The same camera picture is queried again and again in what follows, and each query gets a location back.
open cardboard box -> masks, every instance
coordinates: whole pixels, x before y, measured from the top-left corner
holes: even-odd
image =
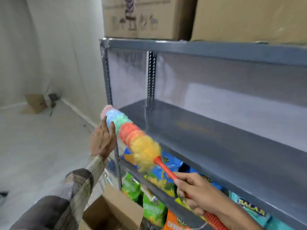
[[[144,209],[111,184],[83,213],[79,230],[138,230]]]

sleeve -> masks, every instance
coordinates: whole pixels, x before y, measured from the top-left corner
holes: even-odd
[[[93,187],[104,170],[102,157],[92,157],[86,168],[77,169],[47,195],[37,201],[10,230],[76,230]]]

hand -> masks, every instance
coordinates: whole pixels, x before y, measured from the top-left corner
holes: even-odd
[[[217,214],[227,196],[216,189],[206,179],[197,173],[174,173],[178,179],[174,182],[177,185],[177,194],[185,197],[186,203],[196,215],[203,216],[204,211]]]
[[[113,122],[110,124],[109,132],[108,126],[106,125],[106,116],[101,121],[99,127],[95,128],[91,139],[91,156],[101,156],[103,160],[107,159],[110,153],[115,149],[116,146],[116,133],[115,125]]]

forearm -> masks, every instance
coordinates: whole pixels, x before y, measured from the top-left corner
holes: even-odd
[[[77,169],[47,195],[37,201],[12,225],[15,229],[78,229],[93,187],[102,175],[102,157],[93,157],[86,168]]]
[[[243,208],[225,199],[216,216],[229,230],[264,230]]]

floor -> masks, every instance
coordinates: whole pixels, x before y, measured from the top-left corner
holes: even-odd
[[[86,166],[90,155],[94,128],[66,104],[58,102],[52,116],[51,109],[20,114],[23,108],[0,110],[0,191],[9,191],[0,205],[0,230],[9,229],[68,172]]]

